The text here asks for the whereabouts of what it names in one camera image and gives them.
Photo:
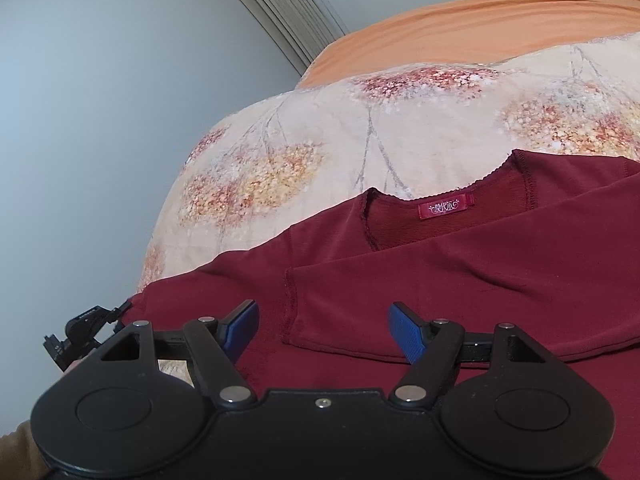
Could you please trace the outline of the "olive left sleeve forearm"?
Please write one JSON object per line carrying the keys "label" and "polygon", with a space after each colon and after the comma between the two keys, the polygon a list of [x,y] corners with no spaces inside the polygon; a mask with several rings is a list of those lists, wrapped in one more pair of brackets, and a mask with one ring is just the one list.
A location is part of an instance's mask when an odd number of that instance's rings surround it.
{"label": "olive left sleeve forearm", "polygon": [[0,438],[1,480],[40,480],[48,472],[28,420]]}

